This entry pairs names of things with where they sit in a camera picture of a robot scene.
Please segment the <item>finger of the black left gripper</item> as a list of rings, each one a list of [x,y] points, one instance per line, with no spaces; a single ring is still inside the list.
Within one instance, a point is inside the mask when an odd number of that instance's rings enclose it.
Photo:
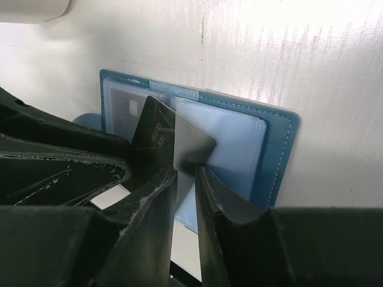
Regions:
[[[1,154],[1,204],[82,205],[130,176],[120,158],[5,152]]]
[[[90,129],[25,104],[1,89],[1,133],[14,138],[128,159],[125,138]]]

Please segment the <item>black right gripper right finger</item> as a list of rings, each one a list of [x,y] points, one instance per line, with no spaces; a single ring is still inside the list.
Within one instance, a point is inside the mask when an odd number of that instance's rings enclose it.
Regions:
[[[196,169],[203,286],[381,286],[382,210],[263,211]]]

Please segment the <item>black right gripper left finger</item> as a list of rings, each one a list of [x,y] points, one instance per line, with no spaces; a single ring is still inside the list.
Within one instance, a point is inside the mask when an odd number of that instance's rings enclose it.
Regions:
[[[1,207],[2,286],[166,286],[177,172],[108,209]]]

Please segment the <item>black credit card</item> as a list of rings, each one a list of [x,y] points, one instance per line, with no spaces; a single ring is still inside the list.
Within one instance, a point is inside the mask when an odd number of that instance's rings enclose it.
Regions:
[[[111,90],[111,111],[109,124],[114,135],[132,141],[144,107],[146,95],[127,91]]]
[[[196,166],[207,162],[217,142],[185,117],[152,96],[146,98],[130,150],[132,177],[127,189],[137,190],[164,168],[178,172],[175,207],[194,183]]]

